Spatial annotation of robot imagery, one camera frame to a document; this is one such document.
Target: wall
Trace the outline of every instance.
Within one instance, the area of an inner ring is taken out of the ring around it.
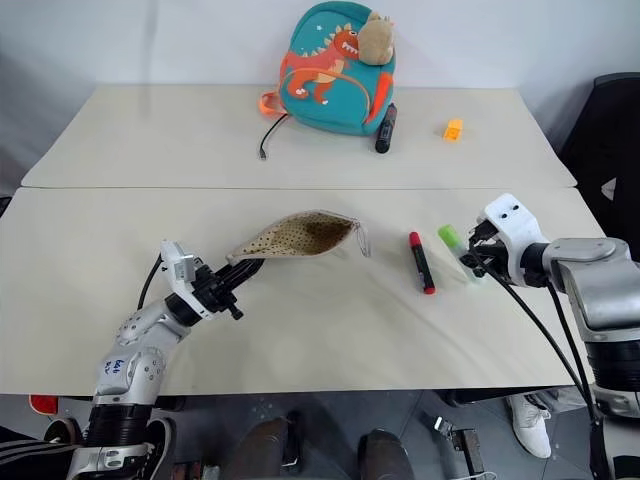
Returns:
[[[17,185],[95,82],[274,83],[314,3],[0,0],[0,191]],[[595,76],[640,70],[637,0],[368,4],[396,22],[399,85],[517,86],[556,147]]]

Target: backpack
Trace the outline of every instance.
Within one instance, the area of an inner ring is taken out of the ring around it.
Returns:
[[[285,112],[312,127],[351,135],[375,132],[391,102],[395,52],[385,65],[358,60],[358,31],[371,9],[352,2],[325,2],[298,22],[280,65],[280,85],[261,97],[279,97]]]

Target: orange dinosaur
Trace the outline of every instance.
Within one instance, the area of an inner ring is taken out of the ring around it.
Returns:
[[[324,98],[324,94],[329,90],[336,79],[335,76],[328,73],[318,72],[309,69],[329,70],[335,73],[342,73],[345,68],[349,67],[347,59],[358,59],[358,32],[351,29],[351,24],[347,23],[344,28],[339,25],[336,27],[336,33],[330,33],[330,38],[324,39],[326,48],[319,47],[311,51],[311,55],[304,52],[297,55],[294,52],[288,52],[282,59],[280,65],[280,81],[282,82],[286,76],[287,68],[292,68],[294,73],[291,74],[291,81],[287,85],[287,92],[295,98],[307,98],[308,90],[305,88],[307,82],[316,84],[313,90],[313,99],[326,105],[329,101]]]

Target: table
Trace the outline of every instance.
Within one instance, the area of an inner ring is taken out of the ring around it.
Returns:
[[[515,89],[398,88],[391,150],[287,120],[258,144],[255,86],[99,86],[27,174],[28,187],[444,189],[568,187]],[[464,120],[457,143],[447,122]]]
[[[551,239],[602,235],[574,189],[511,192]],[[360,218],[373,256],[351,238],[321,258],[267,262],[235,291],[242,320],[201,322],[179,346],[163,394],[567,384],[515,303],[490,279],[467,283],[436,235],[445,223],[466,232],[501,193],[22,188],[0,221],[0,391],[90,395],[163,238],[217,268],[262,227],[310,208]],[[435,296],[417,287],[411,230]],[[546,291],[520,293],[561,338]],[[156,279],[147,298],[167,294]]]

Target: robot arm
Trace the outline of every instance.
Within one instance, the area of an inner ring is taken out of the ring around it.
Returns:
[[[592,425],[594,477],[640,478],[640,269],[628,245],[613,238],[549,243],[531,212],[509,194],[483,210],[469,244],[477,257],[461,261],[476,275],[484,274],[479,258],[506,283],[551,282],[567,294],[604,415]]]
[[[144,433],[173,349],[202,319],[229,310],[232,290],[253,276],[262,260],[245,260],[213,273],[174,242],[163,242],[162,271],[174,293],[131,315],[100,364],[89,429],[74,451],[67,479],[127,478],[144,464]]]

